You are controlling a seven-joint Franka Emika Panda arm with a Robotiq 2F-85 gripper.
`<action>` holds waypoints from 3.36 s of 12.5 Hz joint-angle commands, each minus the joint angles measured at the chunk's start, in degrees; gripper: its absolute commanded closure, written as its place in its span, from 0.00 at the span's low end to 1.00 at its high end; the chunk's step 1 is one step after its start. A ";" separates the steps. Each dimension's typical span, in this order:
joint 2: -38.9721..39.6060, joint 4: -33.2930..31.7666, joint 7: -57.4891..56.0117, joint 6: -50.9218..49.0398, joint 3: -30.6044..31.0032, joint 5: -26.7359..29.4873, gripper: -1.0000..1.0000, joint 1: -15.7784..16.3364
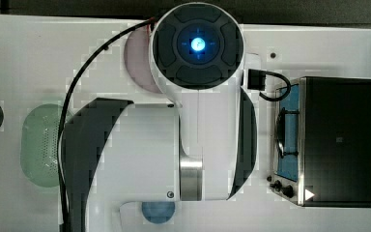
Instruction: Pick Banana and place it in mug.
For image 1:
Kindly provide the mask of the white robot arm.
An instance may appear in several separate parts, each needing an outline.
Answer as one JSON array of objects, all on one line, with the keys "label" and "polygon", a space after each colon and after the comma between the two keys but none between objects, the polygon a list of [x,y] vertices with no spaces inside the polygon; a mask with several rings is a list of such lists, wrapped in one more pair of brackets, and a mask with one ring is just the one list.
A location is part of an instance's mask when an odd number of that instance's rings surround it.
[{"label": "white robot arm", "polygon": [[131,202],[165,219],[178,201],[223,201],[252,172],[256,118],[237,21],[212,4],[183,4],[157,20],[148,48],[163,103],[97,98],[65,125],[63,232],[123,232]]}]

